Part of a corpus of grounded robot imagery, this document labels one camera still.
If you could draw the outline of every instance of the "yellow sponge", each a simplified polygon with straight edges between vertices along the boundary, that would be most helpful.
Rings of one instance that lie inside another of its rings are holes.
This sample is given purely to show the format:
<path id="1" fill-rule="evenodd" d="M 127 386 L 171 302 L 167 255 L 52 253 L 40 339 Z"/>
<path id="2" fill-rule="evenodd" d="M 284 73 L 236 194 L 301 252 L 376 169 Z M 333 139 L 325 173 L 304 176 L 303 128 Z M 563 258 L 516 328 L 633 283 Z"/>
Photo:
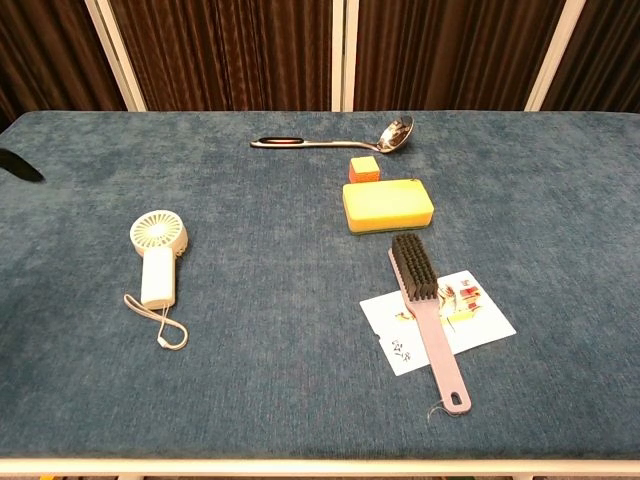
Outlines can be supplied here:
<path id="1" fill-rule="evenodd" d="M 349 181 L 351 183 L 377 182 L 378 180 L 380 180 L 380 168 L 375 158 L 355 157 L 351 159 L 349 164 Z"/>
<path id="2" fill-rule="evenodd" d="M 342 187 L 342 201 L 353 233 L 426 227 L 434 211 L 417 178 L 348 183 Z"/>

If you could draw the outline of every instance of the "white fan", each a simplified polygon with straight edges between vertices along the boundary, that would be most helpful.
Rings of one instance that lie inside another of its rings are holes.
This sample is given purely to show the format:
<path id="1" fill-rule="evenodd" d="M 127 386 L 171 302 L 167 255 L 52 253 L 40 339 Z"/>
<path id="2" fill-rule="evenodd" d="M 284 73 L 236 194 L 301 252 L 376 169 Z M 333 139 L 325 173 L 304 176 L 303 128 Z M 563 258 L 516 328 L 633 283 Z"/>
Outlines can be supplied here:
<path id="1" fill-rule="evenodd" d="M 176 301 L 175 258 L 188 243 L 182 220 L 168 210 L 154 210 L 133 223 L 129 236 L 142 256 L 140 302 L 150 310 L 169 308 Z"/>

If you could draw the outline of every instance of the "metal ladle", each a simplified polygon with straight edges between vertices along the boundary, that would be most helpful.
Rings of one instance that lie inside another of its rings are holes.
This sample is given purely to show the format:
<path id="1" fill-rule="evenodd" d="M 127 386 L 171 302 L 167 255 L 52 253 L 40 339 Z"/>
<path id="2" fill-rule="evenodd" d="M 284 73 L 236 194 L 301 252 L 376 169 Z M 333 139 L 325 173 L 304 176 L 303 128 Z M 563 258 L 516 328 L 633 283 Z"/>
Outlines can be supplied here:
<path id="1" fill-rule="evenodd" d="M 378 143 L 333 141 L 333 142 L 310 142 L 303 138 L 296 137 L 264 137 L 258 141 L 251 142 L 255 148 L 313 148 L 313 147 L 358 147 L 368 148 L 380 153 L 391 153 L 403 147 L 407 143 L 409 135 L 413 130 L 413 118 L 409 116 L 400 117 L 394 120 L 387 129 L 382 132 Z"/>

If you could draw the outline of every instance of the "white table frame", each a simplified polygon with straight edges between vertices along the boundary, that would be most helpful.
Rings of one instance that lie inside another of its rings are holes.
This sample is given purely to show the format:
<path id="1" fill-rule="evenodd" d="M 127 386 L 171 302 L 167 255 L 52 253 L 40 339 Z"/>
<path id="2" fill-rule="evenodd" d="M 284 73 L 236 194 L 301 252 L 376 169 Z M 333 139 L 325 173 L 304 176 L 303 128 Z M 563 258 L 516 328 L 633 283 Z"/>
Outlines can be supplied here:
<path id="1" fill-rule="evenodd" d="M 205 460 L 4 458 L 3 476 L 635 476 L 640 460 Z"/>

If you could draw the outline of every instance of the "orange sponge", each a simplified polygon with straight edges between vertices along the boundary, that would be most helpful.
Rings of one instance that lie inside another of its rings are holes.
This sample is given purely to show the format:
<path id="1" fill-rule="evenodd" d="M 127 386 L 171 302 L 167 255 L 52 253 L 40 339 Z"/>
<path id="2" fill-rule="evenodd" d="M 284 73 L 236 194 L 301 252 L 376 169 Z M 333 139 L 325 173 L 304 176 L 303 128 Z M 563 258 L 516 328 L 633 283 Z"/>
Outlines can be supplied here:
<path id="1" fill-rule="evenodd" d="M 349 164 L 351 183 L 377 182 L 380 180 L 380 168 L 373 157 L 355 157 Z"/>

